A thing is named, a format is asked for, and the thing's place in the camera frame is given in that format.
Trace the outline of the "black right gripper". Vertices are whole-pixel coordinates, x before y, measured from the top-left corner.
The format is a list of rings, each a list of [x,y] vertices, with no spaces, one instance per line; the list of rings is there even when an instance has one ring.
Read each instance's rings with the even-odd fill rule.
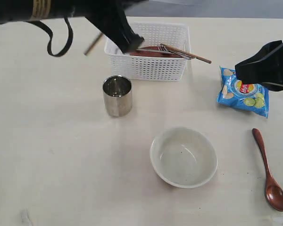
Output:
[[[264,45],[254,56],[235,65],[244,84],[260,84],[270,91],[283,91],[283,41]]]

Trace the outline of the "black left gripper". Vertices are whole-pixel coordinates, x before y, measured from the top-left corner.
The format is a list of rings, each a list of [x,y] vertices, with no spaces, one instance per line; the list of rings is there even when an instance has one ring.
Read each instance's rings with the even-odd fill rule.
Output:
[[[144,38],[134,33],[125,11],[141,0],[74,0],[74,16],[84,16],[104,35],[112,40],[123,53],[135,51]]]

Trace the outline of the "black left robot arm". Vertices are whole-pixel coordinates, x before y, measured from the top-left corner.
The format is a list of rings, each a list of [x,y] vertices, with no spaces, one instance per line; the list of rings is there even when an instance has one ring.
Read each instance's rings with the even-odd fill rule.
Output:
[[[85,17],[123,53],[127,53],[135,51],[144,41],[143,37],[131,29],[125,15],[128,8],[139,3],[138,0],[0,0],[0,24],[30,23],[52,38],[52,30],[42,20],[63,18],[68,27],[65,46],[60,52],[53,54],[51,42],[47,45],[49,55],[61,57],[67,53],[73,41],[73,29],[68,19]]]

